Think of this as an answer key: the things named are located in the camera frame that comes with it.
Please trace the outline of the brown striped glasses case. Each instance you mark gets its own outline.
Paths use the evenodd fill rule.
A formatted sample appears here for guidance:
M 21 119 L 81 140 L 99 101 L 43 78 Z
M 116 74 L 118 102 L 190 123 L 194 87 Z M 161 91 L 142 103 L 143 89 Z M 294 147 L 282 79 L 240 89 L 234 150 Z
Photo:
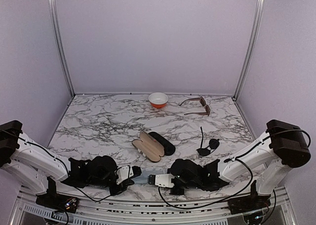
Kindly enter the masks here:
M 164 147 L 144 131 L 140 132 L 139 139 L 133 140 L 131 143 L 140 154 L 151 162 L 159 162 L 164 157 Z

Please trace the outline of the black aviator sunglasses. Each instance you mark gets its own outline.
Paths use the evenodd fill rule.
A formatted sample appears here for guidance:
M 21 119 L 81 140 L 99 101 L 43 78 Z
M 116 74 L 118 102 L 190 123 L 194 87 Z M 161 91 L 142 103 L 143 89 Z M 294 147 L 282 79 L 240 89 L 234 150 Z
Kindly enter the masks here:
M 204 139 L 204 133 L 202 127 L 200 127 L 202 139 L 200 143 L 200 147 L 197 149 L 197 152 L 199 156 L 205 157 L 210 154 L 212 154 L 220 145 L 219 139 L 212 138 L 209 140 L 208 146 L 203 147 L 203 139 Z

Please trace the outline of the black woven glasses case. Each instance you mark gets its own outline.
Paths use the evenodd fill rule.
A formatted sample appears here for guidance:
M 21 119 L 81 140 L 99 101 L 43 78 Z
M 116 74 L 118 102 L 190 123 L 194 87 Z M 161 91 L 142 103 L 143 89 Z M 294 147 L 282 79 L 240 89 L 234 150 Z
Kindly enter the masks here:
M 149 132 L 149 135 L 163 146 L 164 155 L 171 156 L 175 153 L 176 151 L 175 146 L 169 140 L 164 138 L 162 135 L 154 131 Z

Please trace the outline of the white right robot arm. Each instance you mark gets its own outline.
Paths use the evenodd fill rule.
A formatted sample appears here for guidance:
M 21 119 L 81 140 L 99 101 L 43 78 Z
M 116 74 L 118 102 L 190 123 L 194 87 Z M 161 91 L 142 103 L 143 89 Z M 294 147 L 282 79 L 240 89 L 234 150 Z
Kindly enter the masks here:
M 268 163 L 261 176 L 249 182 L 255 186 L 255 190 L 245 197 L 244 204 L 249 209 L 255 209 L 291 170 L 309 162 L 310 144 L 309 134 L 300 127 L 270 120 L 267 130 L 254 142 L 227 158 L 205 165 L 198 165 L 189 159 L 175 160 L 168 169 L 173 183 L 170 194 L 183 195 L 189 188 L 218 191 L 246 172 L 253 175 L 254 168 Z

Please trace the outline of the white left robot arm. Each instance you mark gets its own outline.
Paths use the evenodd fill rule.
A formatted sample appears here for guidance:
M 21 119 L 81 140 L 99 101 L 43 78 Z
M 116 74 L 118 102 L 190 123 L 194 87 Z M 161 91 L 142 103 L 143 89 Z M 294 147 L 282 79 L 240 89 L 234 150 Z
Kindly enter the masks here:
M 17 120 L 0 126 L 0 167 L 52 208 L 63 201 L 54 190 L 56 181 L 79 192 L 85 187 L 108 188 L 108 199 L 124 192 L 135 176 L 131 166 L 118 167 L 110 156 L 77 160 L 54 154 L 23 132 Z

